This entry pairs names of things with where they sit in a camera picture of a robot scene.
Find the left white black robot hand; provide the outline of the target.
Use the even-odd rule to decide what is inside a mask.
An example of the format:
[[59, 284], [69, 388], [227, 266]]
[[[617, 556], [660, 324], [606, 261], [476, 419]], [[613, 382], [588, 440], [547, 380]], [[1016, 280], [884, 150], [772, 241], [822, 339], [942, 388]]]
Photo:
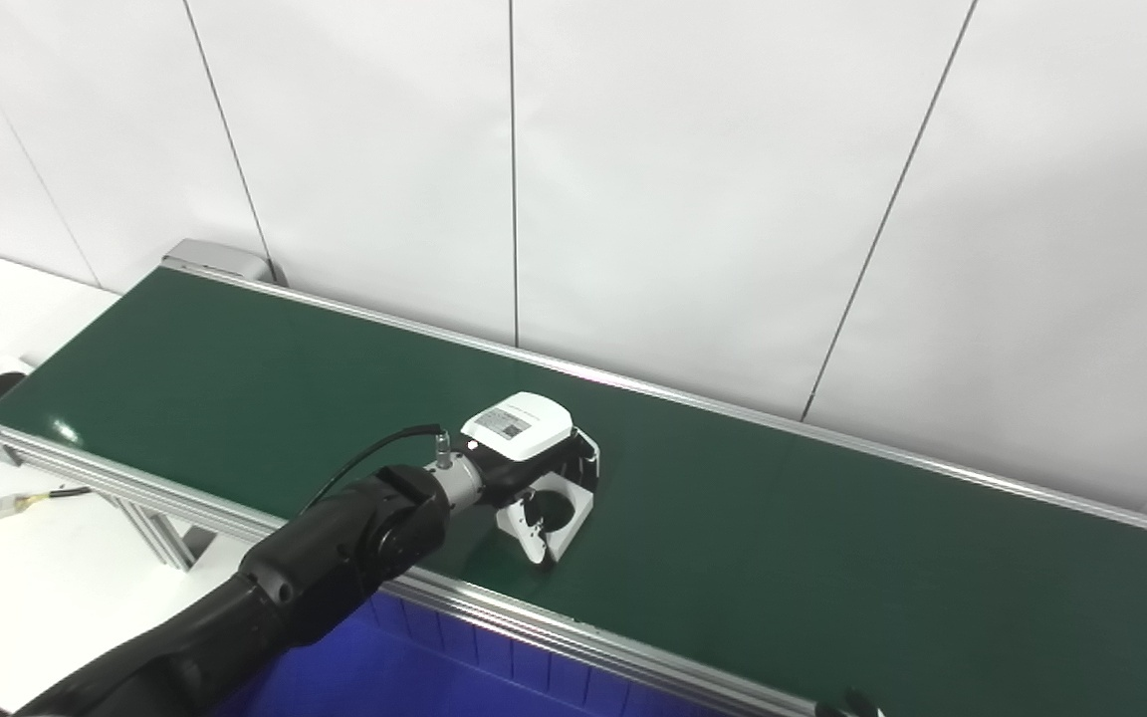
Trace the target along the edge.
[[447, 491], [452, 508], [492, 508], [529, 562], [547, 567], [564, 558], [590, 517], [600, 450], [563, 405], [513, 393], [465, 422], [451, 469], [459, 482]]

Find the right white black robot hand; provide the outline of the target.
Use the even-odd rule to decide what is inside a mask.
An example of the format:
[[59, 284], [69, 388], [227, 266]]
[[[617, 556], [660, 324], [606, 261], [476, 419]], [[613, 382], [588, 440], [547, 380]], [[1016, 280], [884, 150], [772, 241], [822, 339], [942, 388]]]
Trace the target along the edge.
[[885, 716], [883, 709], [875, 704], [874, 700], [868, 697], [868, 695], [860, 689], [846, 689], [845, 693], [843, 693], [843, 703], [845, 703], [845, 707], [840, 708], [825, 702], [816, 702], [813, 709], [811, 709], [811, 714], [816, 717]]

